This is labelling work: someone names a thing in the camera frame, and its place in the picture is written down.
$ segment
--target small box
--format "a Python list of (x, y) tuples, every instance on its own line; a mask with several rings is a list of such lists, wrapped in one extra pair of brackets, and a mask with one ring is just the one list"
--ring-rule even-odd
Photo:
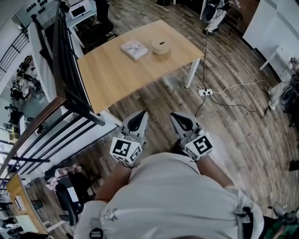
[(195, 161), (209, 154), (213, 150), (212, 139), (209, 132), (200, 135), (195, 140), (187, 143), (184, 152)]
[(132, 164), (142, 152), (140, 143), (113, 137), (110, 154), (118, 161)]
[(121, 45), (121, 49), (134, 60), (139, 59), (146, 53), (148, 49), (136, 40), (130, 40)]

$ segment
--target white shirt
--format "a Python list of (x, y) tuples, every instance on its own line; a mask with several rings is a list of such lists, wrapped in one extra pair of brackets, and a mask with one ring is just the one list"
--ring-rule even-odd
[(84, 205), (74, 238), (89, 239), (98, 227), (107, 239), (237, 239), (234, 210), (248, 206), (257, 239), (263, 230), (260, 208), (235, 187), (224, 189), (200, 175), (190, 160), (170, 153), (145, 158), (109, 203)]

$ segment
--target wooden floor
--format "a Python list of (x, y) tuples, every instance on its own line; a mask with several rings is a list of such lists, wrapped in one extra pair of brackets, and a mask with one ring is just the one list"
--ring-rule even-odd
[[(119, 34), (136, 27), (162, 19), (194, 43), (205, 50), (205, 25), (199, 16), (180, 5), (159, 7), (153, 0), (113, 0), (109, 17)], [(254, 83), (265, 80), (270, 85), (277, 83), (268, 67), (262, 72), (261, 57), (229, 29), (221, 26), (220, 31), (207, 40), (205, 83), (213, 91), (240, 83)], [(145, 155), (169, 151), (177, 140), (171, 126), (170, 113), (181, 111), (195, 114), (203, 98), (198, 89), (203, 89), (202, 62), (189, 89), (184, 81), (190, 65), (173, 72), (164, 79), (157, 80), (110, 107), (110, 111), (120, 119), (141, 109), (149, 112), (149, 126), (146, 132), (148, 144)], [(281, 107), (269, 110), (262, 118), (269, 97), (268, 86), (264, 82), (256, 85), (237, 86), (223, 94), (214, 94), (215, 101), (223, 104), (244, 104), (243, 107), (224, 107), (207, 98), (198, 113), (198, 120), (214, 141), (215, 150), (211, 157), (228, 173), (235, 184), (256, 201), (268, 216), (273, 216), (267, 206), (275, 201), (288, 203), (292, 210), (298, 206), (299, 186), (296, 172), (288, 172), (289, 163), (298, 158), (295, 128), (289, 128), (287, 116)], [(65, 164), (83, 164), (85, 173), (94, 179), (98, 174), (105, 177), (115, 162), (109, 155), (111, 138), (116, 132), (95, 142), (70, 158)], [(98, 187), (103, 180), (94, 184)], [(45, 181), (35, 181), (29, 194), (32, 199), (41, 199), (44, 207), (38, 212), (55, 223), (59, 206), (55, 195), (46, 189)], [(66, 238), (73, 228), (64, 225), (51, 234), (54, 238)]]

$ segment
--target office chair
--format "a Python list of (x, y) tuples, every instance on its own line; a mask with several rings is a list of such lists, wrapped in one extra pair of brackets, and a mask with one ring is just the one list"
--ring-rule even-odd
[(59, 215), (60, 219), (74, 226), (78, 222), (78, 215), (83, 211), (84, 204), (93, 200), (95, 193), (89, 196), (87, 190), (91, 188), (93, 181), (87, 179), (80, 172), (70, 173), (58, 180), (55, 187), (56, 195), (60, 202), (60, 206), (64, 211), (68, 211), (66, 215)]
[(109, 4), (106, 0), (94, 0), (97, 7), (97, 19), (100, 22), (95, 26), (91, 26), (82, 34), (82, 40), (85, 42), (87, 49), (100, 46), (107, 42), (111, 37), (117, 37), (112, 33), (113, 23), (108, 19)]

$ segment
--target power strip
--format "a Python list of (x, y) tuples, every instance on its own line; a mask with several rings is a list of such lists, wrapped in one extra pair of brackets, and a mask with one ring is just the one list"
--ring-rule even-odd
[(200, 96), (208, 96), (208, 95), (213, 95), (213, 91), (211, 89), (199, 90), (198, 94)]

